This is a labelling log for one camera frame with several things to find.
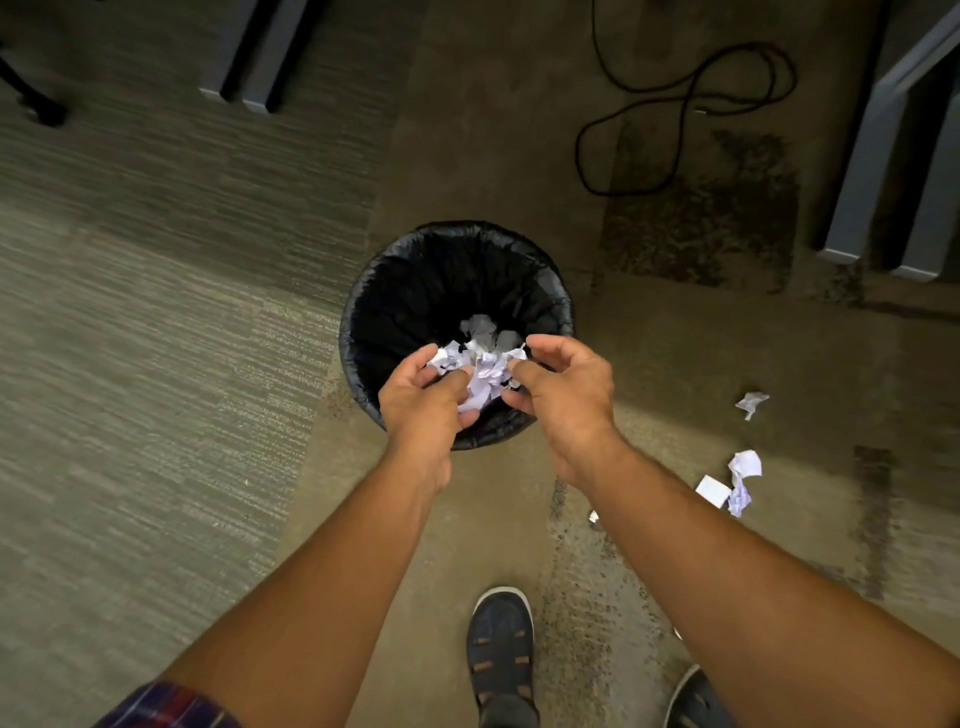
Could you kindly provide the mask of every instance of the power cord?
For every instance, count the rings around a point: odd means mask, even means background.
[[[756,111],[757,109],[763,109],[764,107],[778,104],[791,93],[793,93],[794,89],[797,87],[797,66],[794,64],[793,60],[786,54],[785,51],[782,51],[773,43],[766,42],[738,43],[736,45],[729,45],[726,48],[721,48],[720,50],[710,54],[702,63],[700,63],[700,65],[698,65],[688,74],[667,84],[647,87],[631,86],[623,81],[620,81],[615,75],[613,75],[613,72],[610,70],[606,60],[604,60],[603,53],[600,51],[600,43],[597,40],[597,0],[590,0],[590,35],[593,39],[593,50],[596,53],[597,62],[600,64],[600,69],[603,71],[603,74],[607,77],[608,81],[610,81],[611,84],[619,88],[621,91],[647,95],[652,93],[660,93],[662,91],[669,91],[677,88],[678,86],[686,84],[686,89],[683,94],[637,99],[636,101],[627,104],[627,106],[623,107],[622,109],[618,109],[617,111],[609,113],[606,116],[601,116],[598,119],[594,119],[580,130],[580,132],[577,134],[577,141],[574,146],[574,162],[577,165],[577,174],[580,176],[580,182],[583,184],[587,192],[599,197],[634,197],[639,195],[654,195],[658,192],[661,192],[674,180],[674,178],[677,176],[677,170],[680,167],[680,158],[684,152],[686,113],[690,107],[690,104],[694,101],[719,101],[733,106],[732,109],[715,109],[708,106],[697,106],[694,109],[697,113],[702,113],[707,116],[737,116],[742,113],[750,113],[751,111]],[[754,97],[737,96],[735,94],[723,93],[721,91],[697,90],[697,85],[700,83],[701,77],[710,69],[711,66],[728,56],[734,56],[740,53],[745,53],[756,58],[760,58],[766,64],[767,74],[770,79],[769,84],[767,85],[766,93],[764,93],[762,96]],[[776,93],[779,82],[778,61],[781,65],[785,66],[789,79],[786,90],[782,91],[781,93]],[[598,127],[601,124],[606,124],[608,121],[612,121],[628,111],[638,109],[639,107],[652,106],[654,104],[676,103],[680,104],[680,123],[677,132],[677,153],[673,157],[673,164],[670,166],[670,171],[667,172],[666,176],[660,182],[652,187],[638,187],[636,189],[597,189],[590,184],[590,182],[588,182],[587,176],[584,174],[583,164],[581,162],[581,148],[583,146],[584,136],[587,135],[587,132],[594,127]]]

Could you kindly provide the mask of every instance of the forearm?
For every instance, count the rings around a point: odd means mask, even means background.
[[[745,724],[953,725],[960,663],[612,436],[581,469],[601,523]]]
[[[429,512],[423,478],[388,456],[163,678],[246,728],[342,726]]]

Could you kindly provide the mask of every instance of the gray metal panel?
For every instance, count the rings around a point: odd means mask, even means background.
[[[887,24],[877,64],[876,110],[906,93],[927,71],[960,45],[960,2],[915,0]],[[906,39],[915,37],[908,45]]]
[[[241,93],[243,103],[249,110],[270,113],[268,105],[276,89],[280,68],[303,20],[308,2],[309,0],[280,0],[270,23],[270,30],[260,47],[256,65]]]
[[[917,207],[897,276],[928,281],[944,268],[960,209],[960,75],[954,77],[953,94],[937,137],[924,194]]]
[[[224,29],[217,40],[217,50],[213,63],[204,71],[200,80],[200,92],[208,99],[226,101],[225,92],[230,76],[234,73],[234,66],[238,62],[237,55],[251,23],[257,15],[261,3],[268,0],[238,0],[230,19],[224,24]]]
[[[866,250],[904,109],[905,94],[880,101],[871,96],[819,257],[834,263],[853,263]]]

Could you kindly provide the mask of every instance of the black garbage bag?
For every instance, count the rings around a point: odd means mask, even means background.
[[[522,235],[459,221],[399,238],[357,279],[340,322],[340,361],[353,398],[382,427],[377,393],[396,365],[424,344],[466,343],[460,324],[478,313],[524,337],[573,334],[573,305],[557,266]],[[453,448],[506,440],[533,420],[495,400]]]

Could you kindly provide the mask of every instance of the white paper scrap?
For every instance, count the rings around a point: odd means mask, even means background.
[[[459,407],[461,412],[469,412],[483,409],[505,388],[516,389],[519,384],[510,376],[507,363],[511,359],[525,359],[527,354],[520,335],[508,330],[497,334],[496,325],[489,316],[471,316],[460,324],[460,330],[470,337],[469,341],[464,345],[451,341],[438,349],[429,366],[442,375],[467,364],[473,366],[473,376],[467,384],[469,397]]]
[[[754,413],[756,412],[756,406],[762,401],[767,401],[769,399],[770,395],[764,394],[763,392],[748,392],[743,396],[743,399],[734,406],[739,407],[747,413],[747,417],[744,419],[749,422],[750,418],[753,417]]]
[[[740,518],[743,509],[750,505],[751,500],[750,494],[747,493],[747,489],[743,485],[743,481],[738,480],[733,486],[730,501],[727,503],[727,507],[730,509],[730,515]]]
[[[760,457],[755,451],[745,449],[733,456],[727,464],[733,481],[733,493],[730,496],[730,513],[732,516],[740,518],[743,509],[750,505],[750,494],[747,487],[743,484],[743,478],[763,475],[763,466],[760,464]]]
[[[730,497],[731,490],[714,477],[704,475],[697,486],[697,494],[709,500],[717,508],[723,508],[723,504]]]

